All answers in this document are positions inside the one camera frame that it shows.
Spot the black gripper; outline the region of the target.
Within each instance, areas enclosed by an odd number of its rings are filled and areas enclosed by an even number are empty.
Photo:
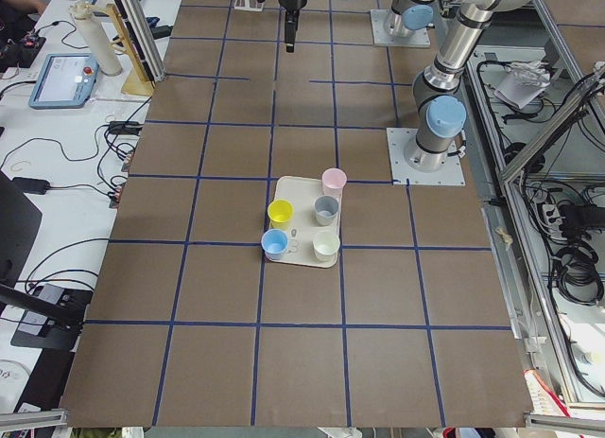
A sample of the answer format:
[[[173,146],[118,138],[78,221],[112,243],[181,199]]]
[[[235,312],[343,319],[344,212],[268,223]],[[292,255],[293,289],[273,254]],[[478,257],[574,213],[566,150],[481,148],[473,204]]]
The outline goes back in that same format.
[[[299,25],[300,9],[307,5],[307,0],[278,0],[285,12],[285,51],[293,53]]]

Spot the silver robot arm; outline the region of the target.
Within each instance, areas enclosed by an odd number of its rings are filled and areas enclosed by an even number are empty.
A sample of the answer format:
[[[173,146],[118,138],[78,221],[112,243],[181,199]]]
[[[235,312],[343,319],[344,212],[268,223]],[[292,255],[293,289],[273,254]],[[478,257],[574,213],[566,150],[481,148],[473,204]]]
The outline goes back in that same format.
[[[285,10],[284,39],[287,53],[293,53],[301,10],[308,0],[278,0]],[[380,46],[430,46],[426,29],[432,24],[433,0],[391,0],[390,9],[372,9],[373,43]]]
[[[406,162],[422,172],[439,170],[461,132],[467,113],[453,96],[476,44],[496,12],[519,9],[530,0],[441,0],[460,4],[456,20],[432,64],[414,80],[413,95],[421,121],[405,147]]]

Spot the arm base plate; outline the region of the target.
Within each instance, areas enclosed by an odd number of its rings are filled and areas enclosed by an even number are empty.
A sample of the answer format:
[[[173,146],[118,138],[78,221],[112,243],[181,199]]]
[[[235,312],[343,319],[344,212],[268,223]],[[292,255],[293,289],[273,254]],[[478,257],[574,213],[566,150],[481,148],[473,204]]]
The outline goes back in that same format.
[[[387,128],[392,182],[400,185],[465,186],[454,140],[446,152],[429,153],[417,143],[415,128]]]
[[[396,14],[391,9],[372,9],[373,43],[379,46],[428,48],[427,26],[432,23],[433,9],[420,7]]]

